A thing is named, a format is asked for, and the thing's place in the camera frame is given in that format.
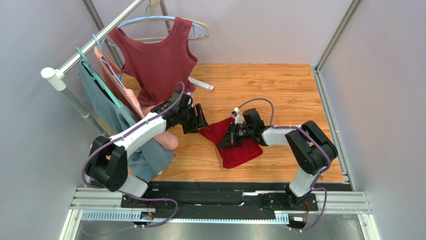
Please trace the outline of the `red cloth napkin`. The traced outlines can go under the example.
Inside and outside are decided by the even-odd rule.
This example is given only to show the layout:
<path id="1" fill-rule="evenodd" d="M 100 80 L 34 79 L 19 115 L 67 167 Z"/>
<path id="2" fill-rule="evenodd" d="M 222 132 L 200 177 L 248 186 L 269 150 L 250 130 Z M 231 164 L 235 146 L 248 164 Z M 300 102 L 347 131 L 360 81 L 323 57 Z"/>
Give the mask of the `red cloth napkin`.
<path id="1" fill-rule="evenodd" d="M 232 117 L 213 123 L 209 129 L 201 128 L 199 133 L 211 141 L 217 148 L 225 169 L 238 167 L 263 154 L 262 148 L 252 139 L 244 140 L 242 146 L 232 148 L 219 148 L 220 141 L 225 137 L 230 123 L 235 120 Z"/>

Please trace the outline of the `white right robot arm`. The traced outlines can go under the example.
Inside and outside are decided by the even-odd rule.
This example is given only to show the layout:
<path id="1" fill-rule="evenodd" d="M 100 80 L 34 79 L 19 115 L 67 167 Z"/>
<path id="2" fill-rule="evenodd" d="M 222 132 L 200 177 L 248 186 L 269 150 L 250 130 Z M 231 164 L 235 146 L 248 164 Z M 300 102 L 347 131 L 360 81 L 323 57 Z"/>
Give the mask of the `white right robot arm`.
<path id="1" fill-rule="evenodd" d="M 312 120 L 301 125 L 265 125 L 255 108 L 242 114 L 234 111 L 233 118 L 218 144 L 220 149 L 239 148 L 247 140 L 261 146 L 290 147 L 299 168 L 285 189 L 289 205 L 300 205 L 309 196 L 320 175 L 338 157 L 336 146 Z"/>

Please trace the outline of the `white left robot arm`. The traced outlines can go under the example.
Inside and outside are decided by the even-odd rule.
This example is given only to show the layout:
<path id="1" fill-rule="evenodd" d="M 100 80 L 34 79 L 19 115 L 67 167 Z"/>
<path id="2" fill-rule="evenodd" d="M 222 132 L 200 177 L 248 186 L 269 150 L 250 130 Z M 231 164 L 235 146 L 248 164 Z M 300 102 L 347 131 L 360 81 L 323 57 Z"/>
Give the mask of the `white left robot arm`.
<path id="1" fill-rule="evenodd" d="M 153 107 L 135 125 L 112 137 L 97 137 L 85 161 L 81 176 L 95 180 L 98 189 L 121 192 L 132 198 L 142 197 L 148 183 L 128 172 L 128 158 L 145 143 L 168 129 L 180 125 L 184 134 L 209 129 L 201 104 L 189 94 L 175 91 L 171 99 Z"/>

